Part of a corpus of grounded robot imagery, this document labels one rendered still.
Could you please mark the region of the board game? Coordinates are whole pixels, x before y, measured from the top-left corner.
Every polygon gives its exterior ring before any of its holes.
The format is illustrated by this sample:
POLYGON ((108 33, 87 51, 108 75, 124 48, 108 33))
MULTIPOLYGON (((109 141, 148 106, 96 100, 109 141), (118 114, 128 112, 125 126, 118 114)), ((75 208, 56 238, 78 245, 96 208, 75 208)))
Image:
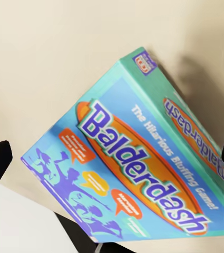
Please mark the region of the board game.
POLYGON ((94 242, 224 236, 222 150, 142 46, 21 157, 94 242))

